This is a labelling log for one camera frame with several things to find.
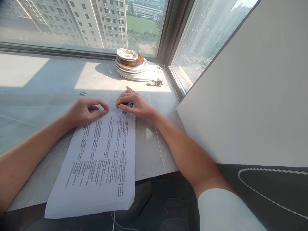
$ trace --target brown plate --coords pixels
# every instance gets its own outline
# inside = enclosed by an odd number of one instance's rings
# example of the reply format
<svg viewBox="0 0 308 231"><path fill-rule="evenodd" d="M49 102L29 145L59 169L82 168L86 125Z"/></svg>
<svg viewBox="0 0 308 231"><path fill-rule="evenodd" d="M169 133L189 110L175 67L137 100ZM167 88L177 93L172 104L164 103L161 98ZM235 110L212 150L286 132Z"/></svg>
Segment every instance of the brown plate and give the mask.
<svg viewBox="0 0 308 231"><path fill-rule="evenodd" d="M133 60L133 61L124 60L124 59L120 58L119 56L116 56L116 59L117 59L119 64L127 66L128 68L134 68L134 67L137 67L137 66L140 66L141 64L143 64L143 61L144 61L144 57L142 55L140 55L139 53L137 53L137 54L138 54L138 58L136 60Z"/></svg>

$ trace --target forearm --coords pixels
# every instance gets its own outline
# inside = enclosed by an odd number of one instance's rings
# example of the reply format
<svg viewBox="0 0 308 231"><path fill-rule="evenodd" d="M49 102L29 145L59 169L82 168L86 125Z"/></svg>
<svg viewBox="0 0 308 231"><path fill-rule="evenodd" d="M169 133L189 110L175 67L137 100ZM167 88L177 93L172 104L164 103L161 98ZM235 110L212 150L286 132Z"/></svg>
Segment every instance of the forearm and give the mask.
<svg viewBox="0 0 308 231"><path fill-rule="evenodd" d="M36 166L69 127L58 119L0 155L0 214L5 212Z"/></svg>
<svg viewBox="0 0 308 231"><path fill-rule="evenodd" d="M197 198L209 188L232 188L210 156L162 114L151 119L166 140L180 172L194 188Z"/></svg>

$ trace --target printed document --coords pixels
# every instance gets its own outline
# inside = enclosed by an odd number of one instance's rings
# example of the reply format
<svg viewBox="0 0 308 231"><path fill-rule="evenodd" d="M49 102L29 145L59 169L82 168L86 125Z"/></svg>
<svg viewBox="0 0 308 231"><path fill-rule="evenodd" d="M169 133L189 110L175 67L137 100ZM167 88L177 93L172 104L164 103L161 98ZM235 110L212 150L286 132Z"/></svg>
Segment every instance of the printed document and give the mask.
<svg viewBox="0 0 308 231"><path fill-rule="evenodd" d="M135 196L135 116L109 112L76 129L45 218L128 210Z"/></svg>

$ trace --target glass pane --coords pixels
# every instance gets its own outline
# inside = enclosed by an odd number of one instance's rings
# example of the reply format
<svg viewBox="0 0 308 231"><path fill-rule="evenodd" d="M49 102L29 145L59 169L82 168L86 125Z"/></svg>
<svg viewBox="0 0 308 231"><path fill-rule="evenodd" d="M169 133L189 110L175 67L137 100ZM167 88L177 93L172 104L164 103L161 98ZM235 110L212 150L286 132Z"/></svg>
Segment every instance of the glass pane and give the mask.
<svg viewBox="0 0 308 231"><path fill-rule="evenodd" d="M112 54L128 47L156 57L165 5L165 0L5 0L0 42Z"/></svg>
<svg viewBox="0 0 308 231"><path fill-rule="evenodd" d="M187 92L257 0L196 1L171 67Z"/></svg>

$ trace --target green field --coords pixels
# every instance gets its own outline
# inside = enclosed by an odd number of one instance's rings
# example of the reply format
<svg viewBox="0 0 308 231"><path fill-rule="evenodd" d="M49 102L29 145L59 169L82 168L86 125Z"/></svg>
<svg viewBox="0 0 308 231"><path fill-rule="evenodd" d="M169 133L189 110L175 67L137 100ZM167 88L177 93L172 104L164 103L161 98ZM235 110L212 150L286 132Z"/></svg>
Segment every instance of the green field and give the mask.
<svg viewBox="0 0 308 231"><path fill-rule="evenodd" d="M127 29L128 30L135 30L139 32L149 32L153 34L159 35L159 26L152 20L145 19L145 18L137 18L131 15L126 16L127 20Z"/></svg>

